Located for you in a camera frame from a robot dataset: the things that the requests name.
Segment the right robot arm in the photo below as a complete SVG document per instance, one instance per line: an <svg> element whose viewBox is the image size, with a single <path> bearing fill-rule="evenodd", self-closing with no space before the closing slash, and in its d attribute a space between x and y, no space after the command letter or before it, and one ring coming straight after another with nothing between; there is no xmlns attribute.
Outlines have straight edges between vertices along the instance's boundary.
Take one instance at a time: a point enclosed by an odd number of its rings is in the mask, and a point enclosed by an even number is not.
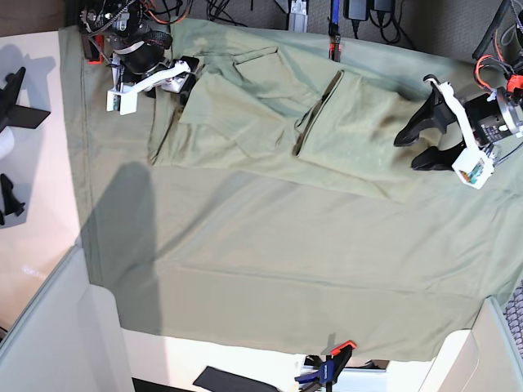
<svg viewBox="0 0 523 392"><path fill-rule="evenodd" d="M199 60L168 57L173 37L152 24L169 27L181 22L192 7L178 1L158 11L153 1L85 1L78 27L84 56L90 64L104 61L111 69L113 86L106 93L106 110L121 115L137 111L138 95L155 96L155 90L177 96L186 105L196 83Z"/></svg>

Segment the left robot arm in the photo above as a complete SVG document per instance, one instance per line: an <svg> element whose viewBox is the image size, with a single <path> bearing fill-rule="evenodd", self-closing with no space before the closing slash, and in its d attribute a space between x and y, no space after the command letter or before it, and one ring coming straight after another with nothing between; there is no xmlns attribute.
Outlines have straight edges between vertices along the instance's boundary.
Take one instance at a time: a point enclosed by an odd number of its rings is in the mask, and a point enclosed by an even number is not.
<svg viewBox="0 0 523 392"><path fill-rule="evenodd" d="M415 171L453 171L461 181L477 186L522 146L502 154L500 142L522 137L522 7L514 1L501 2L492 22L472 54L473 81L481 94L469 100L455 95L449 82L432 74L424 80L431 93L394 145L407 147L418 142L423 131L435 128L446 133L458 127L461 140L453 147L431 146L411 162Z"/></svg>

